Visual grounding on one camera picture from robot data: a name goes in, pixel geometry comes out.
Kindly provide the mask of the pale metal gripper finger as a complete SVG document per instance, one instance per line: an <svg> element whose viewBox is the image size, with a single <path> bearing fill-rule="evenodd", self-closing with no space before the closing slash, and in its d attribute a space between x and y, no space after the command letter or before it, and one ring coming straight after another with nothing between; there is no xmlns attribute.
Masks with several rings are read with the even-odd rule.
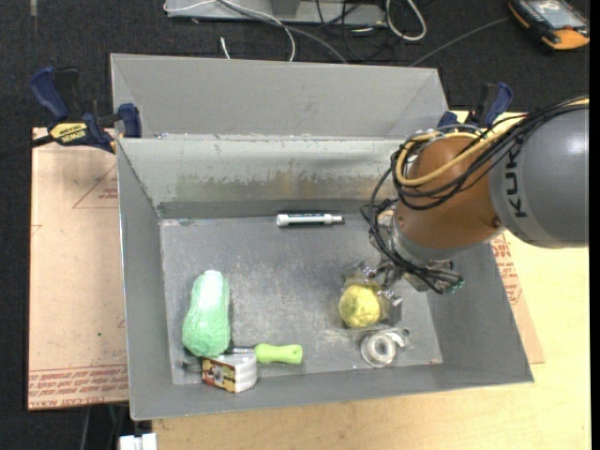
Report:
<svg viewBox="0 0 600 450"><path fill-rule="evenodd" d="M378 294L381 307L381 321L390 324L402 320L403 298L391 289L381 290Z"/></svg>
<svg viewBox="0 0 600 450"><path fill-rule="evenodd" d="M344 269L344 289L359 286L368 289L378 289L377 272L364 262L350 265Z"/></svg>

